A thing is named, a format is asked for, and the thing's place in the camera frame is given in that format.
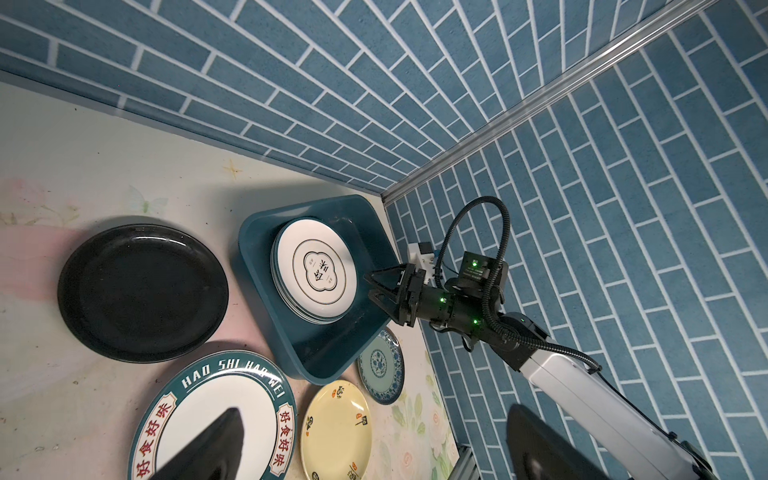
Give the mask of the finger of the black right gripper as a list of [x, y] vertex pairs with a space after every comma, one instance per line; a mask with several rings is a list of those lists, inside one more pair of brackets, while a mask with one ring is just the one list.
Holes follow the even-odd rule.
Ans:
[[398, 293], [390, 289], [372, 288], [368, 292], [368, 299], [397, 325], [405, 325], [404, 317], [401, 315], [402, 299]]
[[364, 275], [364, 280], [376, 288], [398, 288], [406, 270], [405, 265], [396, 265], [375, 270]]

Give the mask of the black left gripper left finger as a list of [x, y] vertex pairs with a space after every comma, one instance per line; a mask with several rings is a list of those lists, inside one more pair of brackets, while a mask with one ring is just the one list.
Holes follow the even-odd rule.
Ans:
[[170, 459], [152, 479], [235, 479], [240, 467], [244, 426], [231, 407]]

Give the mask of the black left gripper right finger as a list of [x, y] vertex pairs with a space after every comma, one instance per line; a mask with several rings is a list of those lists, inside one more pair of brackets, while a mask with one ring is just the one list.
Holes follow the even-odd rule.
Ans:
[[525, 405], [510, 407], [506, 428], [507, 446], [519, 479], [608, 479]]

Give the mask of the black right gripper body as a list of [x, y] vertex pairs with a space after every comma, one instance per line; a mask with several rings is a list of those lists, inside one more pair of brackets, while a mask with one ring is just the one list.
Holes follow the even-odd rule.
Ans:
[[417, 319], [428, 321], [438, 331], [477, 333], [480, 329], [480, 301], [459, 291], [444, 290], [424, 283], [426, 271], [403, 264], [395, 294], [395, 322], [414, 326]]

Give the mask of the white plate cloud motif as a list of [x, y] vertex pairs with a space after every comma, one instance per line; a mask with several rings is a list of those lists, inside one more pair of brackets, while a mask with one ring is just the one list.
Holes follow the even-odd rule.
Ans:
[[344, 317], [357, 294], [357, 269], [341, 236], [312, 217], [291, 220], [276, 235], [278, 271], [292, 299], [321, 318]]

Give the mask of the green rim plate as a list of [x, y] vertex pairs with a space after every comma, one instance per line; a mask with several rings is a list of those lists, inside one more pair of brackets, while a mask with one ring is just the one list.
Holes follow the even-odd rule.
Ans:
[[338, 317], [321, 318], [313, 316], [300, 307], [289, 295], [278, 271], [277, 241], [274, 241], [270, 251], [270, 271], [277, 293], [285, 305], [300, 319], [315, 325], [330, 325], [339, 320]]
[[227, 409], [239, 411], [244, 440], [238, 479], [284, 479], [297, 436], [297, 404], [285, 374], [247, 350], [207, 355], [177, 373], [138, 423], [129, 479], [149, 479]]

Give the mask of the yellow floral plate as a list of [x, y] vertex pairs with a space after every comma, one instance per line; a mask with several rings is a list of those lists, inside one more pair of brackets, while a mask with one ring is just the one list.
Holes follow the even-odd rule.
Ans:
[[361, 479], [373, 447], [373, 416], [361, 390], [346, 380], [322, 387], [302, 425], [300, 453], [308, 479]]

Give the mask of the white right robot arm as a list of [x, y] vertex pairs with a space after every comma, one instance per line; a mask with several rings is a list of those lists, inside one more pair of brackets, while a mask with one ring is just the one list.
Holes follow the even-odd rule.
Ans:
[[372, 300], [401, 326], [418, 319], [438, 332], [462, 336], [467, 349], [487, 344], [561, 406], [618, 460], [634, 479], [711, 479], [714, 472], [689, 442], [650, 420], [601, 373], [588, 355], [552, 343], [519, 312], [500, 313], [504, 303], [502, 260], [467, 254], [446, 285], [426, 283], [414, 264], [373, 271], [365, 279]]

